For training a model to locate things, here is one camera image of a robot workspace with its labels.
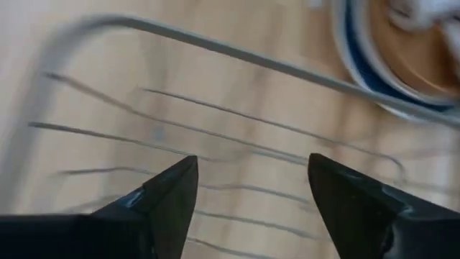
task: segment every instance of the wooden floor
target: wooden floor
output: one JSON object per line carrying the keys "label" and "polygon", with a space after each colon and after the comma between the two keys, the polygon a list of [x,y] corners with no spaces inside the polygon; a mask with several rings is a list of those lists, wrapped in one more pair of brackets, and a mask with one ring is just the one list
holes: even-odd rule
{"label": "wooden floor", "polygon": [[[29,63],[39,51],[40,44],[33,42],[42,43],[62,22],[96,12],[160,20],[351,81],[334,46],[326,0],[35,2],[33,12],[25,0],[6,4],[10,15],[3,19],[8,27],[1,33],[7,41],[0,43],[0,76],[10,83],[2,104],[5,121],[14,117]],[[18,13],[29,20],[18,21],[12,15]],[[353,96],[129,30],[88,41],[59,73],[152,116],[294,155],[275,159],[270,157],[274,153],[241,142],[141,119],[58,84],[48,122],[123,135],[207,159],[199,164],[201,187],[184,258],[338,258],[311,198],[305,165],[299,163],[298,156],[307,158],[310,153],[322,153],[388,183],[404,176],[406,191],[460,209],[459,134],[447,127],[407,122]],[[225,106],[310,135],[143,88]],[[9,130],[6,125],[1,126],[3,135]],[[398,159],[404,171],[389,156]],[[58,171],[124,166],[158,173],[182,157],[129,143],[43,131],[27,176],[17,183],[21,196],[15,211],[79,210],[75,206],[125,194],[147,179],[125,168],[73,176],[62,183],[50,177]]]}

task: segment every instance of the wooden surface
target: wooden surface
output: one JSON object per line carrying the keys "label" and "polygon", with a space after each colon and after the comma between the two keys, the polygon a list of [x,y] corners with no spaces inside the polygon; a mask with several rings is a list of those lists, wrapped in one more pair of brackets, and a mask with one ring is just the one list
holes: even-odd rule
{"label": "wooden surface", "polygon": [[[2,33],[8,40],[0,45],[0,55],[9,57],[0,59],[2,82],[8,82],[4,95],[8,98],[2,97],[8,100],[2,104],[5,121],[14,117],[22,84],[27,82],[27,66],[40,46],[31,42],[41,43],[61,22],[94,12],[160,20],[350,81],[330,33],[327,1],[320,7],[312,7],[318,1],[298,0],[36,2],[41,3],[37,4],[41,12],[28,10],[25,0],[6,4],[10,16],[3,19],[9,26]],[[29,21],[22,23],[19,15],[12,15],[27,13],[30,15],[24,19]],[[8,31],[11,27],[18,29],[13,33]],[[459,209],[459,135],[444,126],[406,122],[353,96],[196,47],[124,30],[92,39],[61,73],[156,117],[303,157],[323,153],[388,183],[397,181],[400,171],[386,157],[141,88],[211,102],[348,142],[374,154],[391,155],[405,166],[406,191]],[[214,159],[199,164],[201,187],[184,258],[337,258],[315,211],[305,166],[256,154],[241,143],[140,119],[64,84],[59,84],[52,105],[49,122],[123,135]],[[2,125],[4,135],[6,125]],[[50,178],[58,171],[132,166],[157,173],[181,157],[132,144],[43,131],[27,177],[18,183],[22,195],[16,211],[59,212],[107,195],[125,194],[147,179],[120,170],[73,176],[58,189]],[[261,191],[264,189],[304,202],[267,194]]]}

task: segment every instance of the wire rack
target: wire rack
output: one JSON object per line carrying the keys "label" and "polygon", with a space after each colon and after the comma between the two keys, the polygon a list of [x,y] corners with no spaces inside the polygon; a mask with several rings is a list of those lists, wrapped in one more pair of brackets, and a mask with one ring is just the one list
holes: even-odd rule
{"label": "wire rack", "polygon": [[[27,176],[27,171],[33,171],[30,170],[30,168],[27,168],[28,162],[32,159],[33,155],[35,155],[34,148],[35,145],[37,145],[40,132],[47,130],[52,132],[64,132],[65,134],[82,135],[84,137],[92,137],[95,139],[113,140],[121,143],[121,145],[127,144],[142,147],[145,150],[155,150],[156,153],[153,161],[159,165],[153,170],[151,168],[136,166],[135,164],[100,168],[87,168],[82,165],[81,169],[78,168],[53,172],[53,174],[48,176],[46,181],[39,187],[40,191],[37,192],[37,200],[34,203],[35,205],[33,209],[34,212],[86,212],[97,209],[104,204],[113,201],[114,199],[120,197],[124,192],[124,190],[118,190],[116,186],[112,186],[112,191],[104,192],[102,195],[99,195],[97,199],[84,202],[82,204],[71,204],[64,209],[59,209],[56,211],[54,204],[56,199],[59,197],[59,193],[64,189],[65,183],[67,181],[73,181],[76,176],[94,174],[112,175],[118,173],[119,176],[123,175],[123,177],[125,177],[122,178],[124,179],[123,181],[130,181],[126,180],[126,177],[135,178],[135,180],[133,180],[133,186],[135,186],[135,184],[141,183],[142,180],[146,177],[148,178],[149,176],[160,172],[162,168],[165,168],[168,165],[174,163],[176,160],[178,160],[179,157],[194,154],[197,155],[200,159],[200,172],[203,181],[201,181],[199,184],[200,195],[198,197],[198,205],[195,211],[194,221],[190,227],[190,237],[188,239],[190,242],[201,244],[230,257],[288,258],[288,256],[284,256],[282,253],[275,253],[275,255],[273,255],[269,252],[256,253],[254,251],[248,251],[248,249],[237,250],[231,248],[232,245],[225,246],[221,244],[222,242],[211,242],[209,239],[201,238],[203,234],[200,234],[200,230],[202,229],[203,225],[207,224],[206,221],[212,222],[212,220],[222,219],[228,222],[239,222],[242,224],[250,224],[265,229],[276,230],[283,233],[283,235],[291,235],[300,240],[307,240],[308,242],[314,241],[318,242],[319,244],[330,243],[327,233],[324,230],[322,232],[312,233],[305,230],[305,228],[286,226],[279,222],[270,222],[253,217],[241,217],[232,212],[217,213],[206,210],[209,203],[219,202],[215,199],[212,199],[213,196],[217,196],[214,194],[216,191],[225,194],[227,191],[243,191],[254,195],[274,197],[275,199],[280,200],[281,204],[295,204],[295,206],[300,210],[299,214],[303,213],[302,217],[309,218],[311,221],[315,221],[315,224],[321,224],[321,220],[318,218],[318,212],[315,208],[315,205],[308,198],[308,195],[301,196],[290,194],[289,192],[278,191],[273,188],[265,188],[254,184],[245,183],[244,181],[226,182],[229,174],[237,173],[238,165],[241,165],[241,163],[247,163],[248,159],[253,157],[278,160],[283,163],[283,165],[287,165],[287,170],[292,169],[304,171],[305,166],[308,164],[308,158],[306,156],[298,155],[296,153],[287,152],[284,150],[278,150],[273,147],[261,145],[257,142],[245,140],[244,138],[232,137],[230,135],[225,135],[207,129],[190,126],[188,124],[182,124],[162,117],[153,116],[141,111],[141,109],[137,109],[136,105],[119,101],[118,99],[110,97],[109,95],[106,95],[100,91],[95,90],[95,88],[82,83],[77,78],[67,76],[60,72],[61,68],[70,59],[70,54],[74,53],[77,47],[79,47],[81,43],[84,42],[84,40],[89,38],[90,35],[103,32],[107,29],[122,27],[160,35],[173,40],[177,40],[179,42],[187,43],[189,45],[195,45],[215,53],[228,55],[230,57],[240,59],[266,69],[278,71],[305,81],[316,83],[318,84],[318,87],[321,86],[330,88],[334,91],[338,91],[344,94],[351,94],[353,96],[358,96],[369,101],[384,104],[386,106],[392,107],[393,109],[397,109],[408,114],[413,114],[421,119],[424,119],[425,121],[437,122],[454,129],[460,127],[460,121],[454,119],[453,117],[435,113],[430,110],[420,108],[419,106],[406,103],[399,99],[394,99],[390,96],[368,92],[349,83],[338,81],[334,78],[305,70],[304,68],[298,67],[296,65],[268,58],[248,50],[243,50],[241,48],[227,45],[224,42],[208,39],[188,31],[161,24],[159,22],[119,15],[91,17],[84,19],[77,24],[74,24],[72,27],[66,27],[61,32],[53,35],[53,37],[47,42],[45,49],[42,51],[42,54],[37,61],[36,70],[32,75],[31,86],[26,93],[24,102],[20,109],[19,119],[14,125],[14,134],[9,140],[9,148],[6,150],[2,158],[2,174],[0,175],[0,205],[3,213],[10,213],[14,211],[14,202],[17,200],[20,192],[20,187],[18,187],[19,183],[25,176]],[[56,91],[53,84],[70,87],[76,91],[81,92],[82,94],[90,96],[97,101],[103,102],[109,106],[125,112],[129,117],[135,117],[141,119],[142,121],[155,123],[155,139],[152,141],[144,141],[129,136],[126,137],[124,135],[106,134],[104,132],[97,132],[93,130],[82,129],[79,127],[70,127],[63,124],[46,122],[46,119],[44,118],[49,112],[49,103],[52,101],[54,92]],[[215,109],[218,112],[230,114],[231,116],[241,117],[243,119],[248,119],[260,124],[266,124],[271,127],[293,132],[304,137],[315,138],[320,140],[322,146],[325,147],[331,145],[342,146],[347,150],[353,150],[354,152],[362,153],[379,160],[387,161],[388,163],[392,164],[392,167],[395,169],[396,177],[385,178],[384,176],[380,176],[379,179],[400,188],[409,186],[455,197],[460,194],[460,191],[456,188],[444,188],[434,184],[430,185],[409,181],[405,166],[401,162],[400,158],[396,156],[385,155],[373,150],[362,148],[359,145],[354,145],[347,141],[324,137],[322,134],[311,132],[309,130],[291,127],[290,125],[282,124],[270,119],[252,116],[251,114],[240,112],[235,109],[229,109],[223,106],[210,104],[208,102],[200,101],[180,94],[174,94],[164,90],[137,87],[135,91],[135,94],[138,96],[163,96],[168,99],[193,103],[194,105],[202,106],[207,109]],[[164,137],[162,137],[164,131],[168,131],[170,128],[181,129],[186,132],[195,132],[201,135],[220,139],[226,143],[234,143],[238,146],[238,148],[236,149],[236,152],[229,152],[226,155],[221,155],[219,152],[214,151],[205,154],[197,154],[193,151],[193,149],[180,150],[175,148],[174,145],[169,145],[169,143],[165,141]],[[224,144],[221,142],[217,144],[215,149],[218,150],[223,146]],[[162,154],[173,154],[173,156],[165,158],[162,156]],[[210,181],[204,181],[206,180],[206,177],[203,176],[213,171],[223,171],[224,173],[227,173],[227,176],[222,176],[223,174],[220,174],[218,176],[214,176],[214,178]],[[305,189],[308,188],[307,184],[305,184],[305,181],[301,184],[305,185]]]}

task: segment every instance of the wire dish rack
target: wire dish rack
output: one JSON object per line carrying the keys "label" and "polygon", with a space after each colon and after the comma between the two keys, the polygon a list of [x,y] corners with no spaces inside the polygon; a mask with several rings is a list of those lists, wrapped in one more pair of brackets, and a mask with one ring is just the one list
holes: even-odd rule
{"label": "wire dish rack", "polygon": [[[111,140],[123,145],[124,147],[141,147],[143,150],[146,150],[145,152],[147,154],[152,156],[149,160],[151,160],[151,163],[155,164],[155,166],[140,166],[136,163],[128,163],[127,165],[88,168],[85,167],[85,165],[81,165],[80,168],[64,168],[58,172],[52,172],[50,176],[45,178],[43,183],[39,183],[40,187],[38,187],[37,191],[34,191],[32,197],[34,200],[34,208],[30,209],[32,212],[68,213],[87,212],[97,209],[120,197],[122,194],[125,194],[131,187],[135,187],[138,183],[143,182],[144,179],[173,164],[175,161],[179,160],[180,157],[183,157],[184,155],[197,155],[200,159],[201,182],[199,185],[200,193],[198,195],[197,208],[189,231],[190,237],[188,240],[190,241],[190,244],[200,244],[202,245],[201,247],[207,247],[206,249],[216,251],[219,253],[220,258],[299,258],[302,257],[302,255],[305,255],[305,253],[311,253],[312,247],[318,247],[318,245],[331,245],[327,231],[324,230],[321,218],[315,208],[315,204],[308,198],[308,184],[305,183],[305,179],[296,178],[294,180],[297,182],[295,184],[300,184],[305,187],[305,195],[299,195],[294,194],[294,192],[279,191],[275,188],[267,188],[266,186],[257,186],[245,181],[233,181],[231,178],[232,175],[239,173],[242,164],[245,164],[245,166],[251,164],[250,160],[258,161],[258,163],[264,163],[266,160],[276,160],[279,161],[277,163],[281,163],[283,165],[286,170],[283,173],[286,175],[288,175],[290,171],[300,171],[304,172],[306,177],[305,166],[308,164],[306,155],[278,150],[244,138],[233,137],[231,135],[213,132],[163,117],[153,116],[147,112],[143,112],[141,109],[138,109],[138,101],[131,101],[131,103],[120,101],[114,97],[95,90],[91,86],[82,83],[77,78],[67,76],[61,72],[61,68],[69,61],[70,54],[74,53],[77,50],[77,47],[88,39],[90,35],[115,28],[135,29],[167,37],[209,50],[211,52],[240,59],[245,62],[258,65],[264,69],[278,71],[301,80],[310,81],[312,83],[316,83],[318,87],[330,88],[343,94],[358,96],[372,102],[384,104],[385,106],[405,112],[406,114],[413,114],[414,116],[428,122],[444,124],[454,129],[460,127],[460,121],[454,119],[453,117],[435,113],[427,109],[420,108],[419,106],[405,103],[399,99],[394,99],[390,96],[365,91],[364,89],[358,88],[350,83],[338,81],[334,78],[305,70],[304,68],[296,65],[275,60],[238,47],[230,46],[224,42],[202,37],[200,35],[193,34],[192,32],[170,27],[166,24],[119,15],[91,17],[74,24],[72,27],[66,27],[61,32],[53,35],[53,37],[47,42],[45,49],[42,51],[41,56],[37,61],[30,87],[20,109],[19,119],[14,125],[14,134],[9,139],[8,149],[1,160],[0,205],[3,213],[14,212],[15,202],[17,202],[18,196],[20,196],[20,183],[29,175],[29,172],[33,173],[34,171],[33,168],[29,167],[29,164],[31,159],[37,155],[36,145],[40,142],[41,134],[47,131],[51,131],[52,133],[54,132],[55,134],[58,132],[64,132],[65,134],[81,135],[92,139]],[[155,129],[152,131],[155,132],[155,136],[151,141],[138,140],[135,137],[130,137],[126,134],[107,134],[104,132],[47,122],[45,117],[47,113],[50,112],[50,103],[52,102],[54,93],[56,92],[55,85],[70,87],[73,90],[90,96],[94,100],[103,102],[125,112],[128,117],[138,119],[139,122],[152,123],[152,125],[154,125],[153,128]],[[347,150],[353,150],[353,152],[356,153],[361,153],[378,160],[383,160],[386,163],[391,164],[391,170],[395,172],[395,177],[386,177],[384,175],[375,177],[385,183],[389,183],[400,188],[406,188],[409,186],[411,188],[429,190],[433,193],[440,193],[452,197],[457,197],[460,194],[460,191],[455,188],[444,188],[435,184],[430,185],[413,182],[410,180],[410,177],[408,177],[405,164],[401,161],[401,159],[396,156],[385,155],[373,150],[368,150],[353,142],[325,137],[321,133],[292,127],[270,119],[252,116],[251,114],[240,112],[236,109],[229,109],[224,106],[211,104],[189,96],[174,94],[161,89],[137,87],[134,95],[138,97],[163,96],[168,100],[190,102],[194,105],[202,106],[207,109],[214,109],[221,114],[230,114],[230,116],[233,117],[240,117],[254,123],[266,124],[270,127],[293,132],[300,136],[317,139],[325,148],[340,146],[346,148]],[[141,124],[130,124],[129,126],[141,127],[140,125]],[[219,139],[221,142],[217,142],[211,151],[203,154],[194,151],[193,147],[181,150],[176,148],[177,145],[170,145],[171,143],[164,137],[168,130],[173,129],[180,130],[178,133],[179,135],[182,135],[184,132],[194,132],[193,134],[212,137],[214,140]],[[177,144],[177,142],[180,142],[180,137],[176,137],[178,138],[175,142]],[[123,157],[123,155],[132,155],[130,152],[131,151],[127,151],[127,153],[120,153],[119,155],[120,157]],[[75,202],[68,202],[68,206],[65,208],[55,208],[55,202],[60,196],[62,196],[61,193],[65,189],[65,183],[74,181],[74,179],[78,177],[95,174],[110,177],[113,176],[109,179],[108,191],[105,190],[103,194],[98,195],[98,197],[91,201],[79,204]],[[81,187],[80,191],[83,194],[85,193],[85,190],[82,188],[84,187]],[[273,199],[274,203],[279,204],[281,214],[283,210],[286,210],[286,206],[294,206],[298,212],[293,213],[289,217],[295,218],[293,221],[296,223],[284,224],[284,220],[276,222],[275,220],[269,221],[266,219],[246,216],[243,217],[239,215],[234,211],[234,209],[232,210],[232,206],[234,208],[235,204],[231,205],[230,200],[235,196],[241,196],[241,193],[250,194],[245,196],[244,199],[247,200],[251,200],[254,196],[266,196],[268,197],[266,199],[267,202],[271,202],[270,199]],[[220,209],[217,209],[217,211],[209,209],[211,207],[217,207],[219,204],[227,204],[228,206],[221,206]],[[266,214],[266,212],[259,213],[259,215],[265,216]],[[225,226],[222,227],[219,222],[223,220],[227,223],[224,223]],[[296,227],[296,224],[307,224],[310,227]],[[252,240],[252,238],[257,239],[260,237],[250,235],[249,233],[254,229],[248,226],[254,226],[259,233],[265,233],[268,236],[271,235],[268,234],[269,231],[276,231],[276,233],[279,233],[280,237],[271,240],[270,242],[272,243],[265,240],[264,242],[269,243],[265,248],[259,247],[259,249],[251,250],[248,247],[255,245],[254,243],[259,244],[255,240]],[[311,229],[311,226],[315,226],[315,231],[308,231],[309,228]],[[224,237],[222,237],[222,232],[224,231],[227,231],[228,237],[239,237],[237,238],[239,240],[224,240]],[[228,234],[228,232],[232,231],[235,233],[238,232],[239,234]],[[287,247],[286,250],[283,250],[284,252],[279,250],[280,245]],[[193,250],[194,248],[186,247],[186,252],[187,249]],[[292,249],[300,249],[300,252],[287,255],[286,251]],[[201,252],[198,253],[197,251],[194,251],[193,253],[195,254],[191,255],[191,258],[193,258],[193,256],[204,256]],[[212,254],[211,252],[207,252],[206,255],[210,258],[216,258],[212,256],[216,254]],[[319,253],[314,257],[326,258],[326,256],[327,255]]]}

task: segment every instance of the blue rim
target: blue rim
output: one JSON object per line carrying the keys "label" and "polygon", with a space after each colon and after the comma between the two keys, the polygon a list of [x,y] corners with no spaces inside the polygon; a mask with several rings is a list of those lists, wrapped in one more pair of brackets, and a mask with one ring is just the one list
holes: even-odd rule
{"label": "blue rim", "polygon": [[345,42],[349,49],[351,61],[354,63],[357,72],[362,77],[363,81],[366,83],[367,88],[371,91],[375,91],[377,93],[385,94],[388,96],[392,96],[398,98],[403,101],[410,102],[412,104],[417,104],[419,106],[423,106],[427,109],[431,109],[437,112],[445,112],[449,109],[452,109],[453,106],[446,106],[446,105],[431,105],[427,103],[423,103],[416,99],[412,99],[409,96],[406,96],[399,91],[396,91],[393,87],[386,84],[380,76],[372,69],[371,65],[367,62],[362,51],[359,49],[359,45],[357,42],[357,37],[353,30],[353,17],[352,17],[352,8],[353,0],[346,0],[346,7],[345,7]]}

